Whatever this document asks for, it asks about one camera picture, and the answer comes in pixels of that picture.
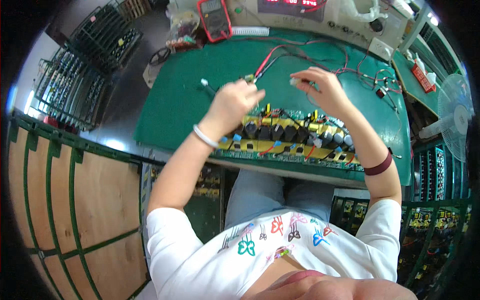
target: white bangle bracelet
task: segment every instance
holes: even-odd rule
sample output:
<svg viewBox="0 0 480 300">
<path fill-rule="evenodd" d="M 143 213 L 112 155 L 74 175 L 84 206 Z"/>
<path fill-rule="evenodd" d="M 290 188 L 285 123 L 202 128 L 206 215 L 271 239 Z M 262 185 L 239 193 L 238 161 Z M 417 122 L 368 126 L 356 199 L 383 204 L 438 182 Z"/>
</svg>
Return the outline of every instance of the white bangle bracelet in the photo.
<svg viewBox="0 0 480 300">
<path fill-rule="evenodd" d="M 212 141 L 208 136 L 206 136 L 203 132 L 201 132 L 200 129 L 198 129 L 197 124 L 193 126 L 193 131 L 198 135 L 199 138 L 201 138 L 209 146 L 212 146 L 213 148 L 218 148 L 218 143 Z"/>
</svg>

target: electrical outlet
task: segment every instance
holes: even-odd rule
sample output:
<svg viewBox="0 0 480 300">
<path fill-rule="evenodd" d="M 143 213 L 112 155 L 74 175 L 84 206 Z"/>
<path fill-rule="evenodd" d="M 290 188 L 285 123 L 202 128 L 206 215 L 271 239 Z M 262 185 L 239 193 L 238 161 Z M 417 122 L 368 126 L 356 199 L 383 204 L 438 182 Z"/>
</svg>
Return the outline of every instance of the electrical outlet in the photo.
<svg viewBox="0 0 480 300">
<path fill-rule="evenodd" d="M 386 61 L 391 60 L 393 56 L 393 48 L 382 42 L 381 40 L 374 37 L 370 46 L 368 46 L 368 51 L 370 53 L 376 54 L 383 58 Z"/>
</svg>

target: white fan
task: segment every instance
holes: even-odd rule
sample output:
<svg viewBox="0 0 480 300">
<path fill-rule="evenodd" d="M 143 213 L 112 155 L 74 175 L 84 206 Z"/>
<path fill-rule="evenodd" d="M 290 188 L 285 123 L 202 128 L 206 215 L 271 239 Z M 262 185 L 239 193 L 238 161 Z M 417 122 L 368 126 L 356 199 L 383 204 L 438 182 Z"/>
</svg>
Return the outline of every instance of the white fan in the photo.
<svg viewBox="0 0 480 300">
<path fill-rule="evenodd" d="M 470 86 L 465 77 L 451 74 L 442 83 L 438 95 L 439 120 L 419 132 L 422 139 L 442 133 L 452 155 L 465 162 L 468 122 L 472 119 L 473 104 Z"/>
</svg>

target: hand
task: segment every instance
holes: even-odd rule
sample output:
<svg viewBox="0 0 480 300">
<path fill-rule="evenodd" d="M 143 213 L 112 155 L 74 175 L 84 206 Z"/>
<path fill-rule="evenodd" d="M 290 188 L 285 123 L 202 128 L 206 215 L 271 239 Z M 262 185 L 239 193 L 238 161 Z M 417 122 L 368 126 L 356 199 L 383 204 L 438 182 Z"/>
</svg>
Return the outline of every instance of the hand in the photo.
<svg viewBox="0 0 480 300">
<path fill-rule="evenodd" d="M 355 108 L 343 91 L 336 75 L 333 73 L 317 67 L 310 67 L 308 70 L 291 74 L 290 77 L 315 82 L 319 90 L 317 90 L 313 84 L 307 82 L 299 83 L 297 89 L 304 91 L 315 99 L 325 113 L 332 117 L 342 119 L 345 114 Z"/>
<path fill-rule="evenodd" d="M 243 117 L 263 98 L 265 90 L 240 79 L 224 85 L 213 99 L 207 114 L 198 124 L 199 129 L 213 141 L 232 132 Z"/>
</svg>

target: maroon wristband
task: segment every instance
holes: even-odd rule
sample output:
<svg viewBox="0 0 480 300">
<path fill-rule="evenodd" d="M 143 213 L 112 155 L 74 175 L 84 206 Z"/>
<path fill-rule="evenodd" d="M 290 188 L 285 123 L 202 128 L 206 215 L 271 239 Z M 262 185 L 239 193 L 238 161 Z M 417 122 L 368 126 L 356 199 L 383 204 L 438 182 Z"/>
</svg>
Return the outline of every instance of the maroon wristband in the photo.
<svg viewBox="0 0 480 300">
<path fill-rule="evenodd" d="M 373 168 L 364 168 L 365 175 L 373 176 L 373 175 L 378 175 L 380 173 L 383 173 L 385 172 L 386 169 L 388 169 L 391 163 L 392 163 L 392 155 L 390 154 L 390 152 L 388 152 L 387 158 L 383 161 L 383 163 Z"/>
</svg>

